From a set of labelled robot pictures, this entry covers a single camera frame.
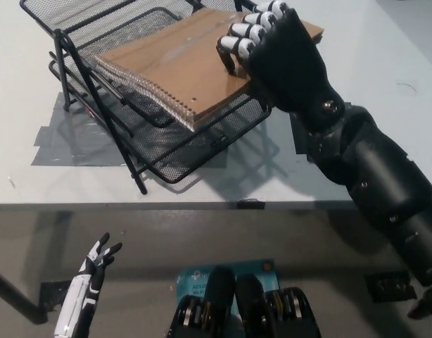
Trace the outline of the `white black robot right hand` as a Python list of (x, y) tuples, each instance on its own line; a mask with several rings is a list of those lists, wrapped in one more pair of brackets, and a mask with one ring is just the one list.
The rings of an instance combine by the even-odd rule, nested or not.
[(258, 4), (217, 40), (229, 72), (235, 57), (262, 95), (296, 115), (308, 132), (338, 127), (345, 104), (330, 85), (325, 63), (296, 10), (284, 1)]

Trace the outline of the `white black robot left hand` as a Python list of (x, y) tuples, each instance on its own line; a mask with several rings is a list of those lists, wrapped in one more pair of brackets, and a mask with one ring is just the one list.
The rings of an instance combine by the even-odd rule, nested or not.
[(92, 246), (73, 277), (61, 307), (61, 313), (80, 313), (86, 308), (95, 308), (103, 286), (106, 268), (114, 261), (114, 255), (122, 248), (119, 242), (104, 248), (110, 233), (106, 232)]

